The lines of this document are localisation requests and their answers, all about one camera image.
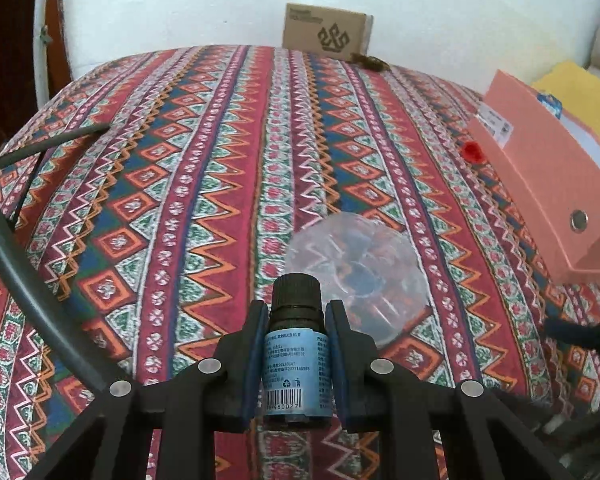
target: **blue bottle label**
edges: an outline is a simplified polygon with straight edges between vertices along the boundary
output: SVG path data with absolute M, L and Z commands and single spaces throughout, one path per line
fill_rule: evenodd
M 265 336 L 266 415 L 331 416 L 329 338 L 310 328 Z

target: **geometric pattern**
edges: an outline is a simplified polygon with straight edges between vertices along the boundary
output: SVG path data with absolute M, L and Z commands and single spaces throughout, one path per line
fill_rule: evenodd
M 599 409 L 599 356 L 544 342 L 538 327 L 545 316 L 599 322 L 600 285 L 554 285 L 493 168 L 459 155 L 479 103 L 407 69 L 268 47 L 112 61 L 4 148 L 112 123 L 47 154 L 16 238 L 94 343 L 151 384 L 211 355 L 251 298 L 270 301 L 294 232 L 357 213 L 400 232 L 427 280 L 427 304 L 386 357 L 421 380 L 477 378 L 567 416 Z M 0 172 L 5 214 L 32 165 Z M 92 400 L 0 281 L 0 480 L 22 478 Z M 216 476 L 376 478 L 378 446 L 336 417 L 312 433 L 256 420 L 247 434 L 216 436 Z M 438 461 L 444 478 L 440 446 Z

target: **metal screw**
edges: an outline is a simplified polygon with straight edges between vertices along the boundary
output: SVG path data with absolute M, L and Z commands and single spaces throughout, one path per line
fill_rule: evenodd
M 371 369 L 376 374 L 386 375 L 394 371 L 394 364 L 389 359 L 374 359 L 371 361 Z
M 124 397 L 131 391 L 131 383 L 128 381 L 116 381 L 109 387 L 109 393 L 114 397 Z
M 576 209 L 571 213 L 571 230 L 576 233 L 581 233 L 587 228 L 589 217 L 582 209 Z
M 465 381 L 460 389 L 468 397 L 480 397 L 484 393 L 484 386 L 478 381 Z
M 220 368 L 222 368 L 222 363 L 213 357 L 202 359 L 198 363 L 198 370 L 203 374 L 215 374 Z

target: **pink file box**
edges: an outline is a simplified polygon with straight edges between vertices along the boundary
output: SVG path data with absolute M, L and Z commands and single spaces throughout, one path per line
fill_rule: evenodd
M 558 120 L 537 95 L 498 71 L 469 131 L 515 202 L 554 283 L 600 282 L 600 141 L 567 111 Z M 496 120 L 490 123 L 489 114 Z

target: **cardboard box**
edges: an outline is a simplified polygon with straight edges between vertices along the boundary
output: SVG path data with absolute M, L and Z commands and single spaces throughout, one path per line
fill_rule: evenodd
M 468 128 L 553 282 L 600 282 L 598 136 L 566 110 L 558 118 L 538 92 L 500 71 Z
M 361 12 L 286 4 L 282 47 L 348 61 L 369 47 L 374 17 Z

